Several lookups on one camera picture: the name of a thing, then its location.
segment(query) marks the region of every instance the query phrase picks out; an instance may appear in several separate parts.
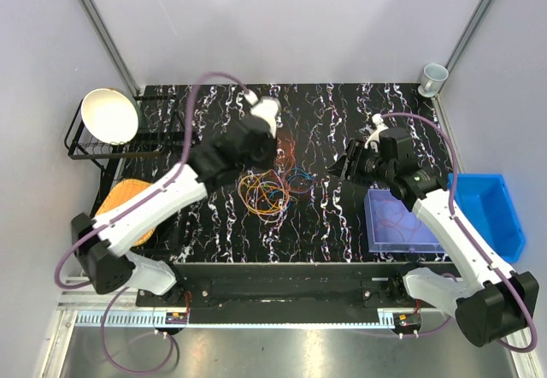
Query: plastic bin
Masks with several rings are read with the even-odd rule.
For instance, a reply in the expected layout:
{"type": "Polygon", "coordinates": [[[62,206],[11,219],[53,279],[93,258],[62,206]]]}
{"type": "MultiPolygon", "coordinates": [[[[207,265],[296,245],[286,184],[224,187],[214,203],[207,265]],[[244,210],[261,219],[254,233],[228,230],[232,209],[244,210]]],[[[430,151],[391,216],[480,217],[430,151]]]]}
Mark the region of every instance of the plastic bin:
{"type": "Polygon", "coordinates": [[[370,189],[365,197],[368,250],[444,253],[433,233],[389,190],[370,189]]]}
{"type": "Polygon", "coordinates": [[[500,174],[459,174],[456,202],[492,250],[508,263],[519,260],[526,239],[500,174]]]}

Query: marble pattern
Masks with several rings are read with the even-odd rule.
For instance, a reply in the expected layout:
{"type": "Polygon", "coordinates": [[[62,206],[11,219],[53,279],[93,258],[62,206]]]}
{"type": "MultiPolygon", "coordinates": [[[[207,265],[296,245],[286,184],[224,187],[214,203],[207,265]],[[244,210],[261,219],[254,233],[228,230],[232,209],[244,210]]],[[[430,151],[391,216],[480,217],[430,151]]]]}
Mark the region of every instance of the marble pattern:
{"type": "MultiPolygon", "coordinates": [[[[334,163],[352,138],[366,138],[373,130],[372,115],[405,111],[437,121],[429,99],[414,84],[316,84],[250,86],[257,95],[277,97],[282,111],[280,133],[296,143],[296,165],[314,177],[310,197],[293,203],[279,222],[265,224],[251,214],[238,196],[236,183],[225,186],[158,226],[152,238],[136,252],[156,259],[183,262],[372,262],[443,260],[426,254],[368,252],[363,199],[366,188],[330,177],[334,163]]],[[[165,131],[163,116],[180,109],[190,86],[148,86],[144,95],[163,95],[160,103],[143,105],[151,127],[165,131]]],[[[194,132],[206,140],[226,131],[231,120],[248,110],[237,86],[202,87],[194,112],[194,132]]],[[[176,121],[175,131],[180,130],[176,121]]],[[[422,165],[430,165],[447,179],[451,171],[441,138],[418,121],[397,119],[415,143],[422,165]]],[[[180,147],[166,157],[126,160],[121,176],[154,181],[179,157],[180,147]]]]}

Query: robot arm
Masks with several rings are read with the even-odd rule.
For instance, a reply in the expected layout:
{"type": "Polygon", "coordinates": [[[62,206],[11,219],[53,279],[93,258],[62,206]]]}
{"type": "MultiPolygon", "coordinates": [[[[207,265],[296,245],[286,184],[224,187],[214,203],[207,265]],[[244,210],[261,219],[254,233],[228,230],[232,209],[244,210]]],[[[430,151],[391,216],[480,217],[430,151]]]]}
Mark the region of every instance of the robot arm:
{"type": "Polygon", "coordinates": [[[435,234],[462,276],[462,282],[455,283],[411,264],[394,277],[393,289],[403,298],[424,300],[454,317],[476,346],[526,327],[522,311],[493,269],[509,279],[531,314],[538,296],[535,278],[527,272],[517,274],[456,206],[455,216],[492,259],[492,264],[487,263],[450,214],[449,192],[443,181],[430,168],[419,166],[410,134],[399,127],[388,128],[378,115],[373,121],[377,130],[367,142],[352,139],[346,154],[329,168],[329,174],[363,186],[373,181],[387,184],[391,194],[435,234]]]}
{"type": "Polygon", "coordinates": [[[93,229],[104,227],[82,245],[76,257],[99,294],[133,286],[165,295],[177,283],[164,262],[130,252],[134,242],[178,210],[233,183],[245,168],[270,168],[277,152],[276,122],[279,101],[263,97],[241,120],[233,121],[221,136],[192,149],[188,163],[177,163],[153,186],[120,207],[91,219],[80,214],[72,220],[76,242],[93,229]],[[152,196],[143,207],[132,207],[152,196]],[[114,217],[128,211],[115,224],[114,217]]]}

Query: lavender plastic bin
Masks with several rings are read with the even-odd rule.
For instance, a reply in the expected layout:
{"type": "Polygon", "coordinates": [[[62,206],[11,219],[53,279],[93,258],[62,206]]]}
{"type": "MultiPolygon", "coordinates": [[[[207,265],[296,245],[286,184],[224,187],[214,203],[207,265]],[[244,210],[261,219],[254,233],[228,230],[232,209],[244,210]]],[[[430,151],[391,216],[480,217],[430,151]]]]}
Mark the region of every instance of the lavender plastic bin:
{"type": "Polygon", "coordinates": [[[370,252],[444,253],[429,228],[389,190],[368,190],[365,220],[370,252]]]}

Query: white wall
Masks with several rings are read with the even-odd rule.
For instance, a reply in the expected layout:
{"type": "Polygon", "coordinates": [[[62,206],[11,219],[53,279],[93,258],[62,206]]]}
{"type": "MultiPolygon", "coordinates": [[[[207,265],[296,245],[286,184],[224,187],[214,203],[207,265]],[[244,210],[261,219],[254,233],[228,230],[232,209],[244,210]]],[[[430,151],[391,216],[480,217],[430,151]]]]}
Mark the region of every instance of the white wall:
{"type": "Polygon", "coordinates": [[[59,298],[53,268],[70,219],[89,211],[98,169],[62,140],[78,101],[122,88],[77,0],[0,0],[0,365],[36,376],[59,298]]]}
{"type": "Polygon", "coordinates": [[[500,172],[526,233],[515,267],[540,286],[536,325],[547,363],[547,0],[496,0],[442,93],[467,172],[500,172]]]}
{"type": "Polygon", "coordinates": [[[95,0],[139,84],[417,81],[479,0],[95,0]]]}

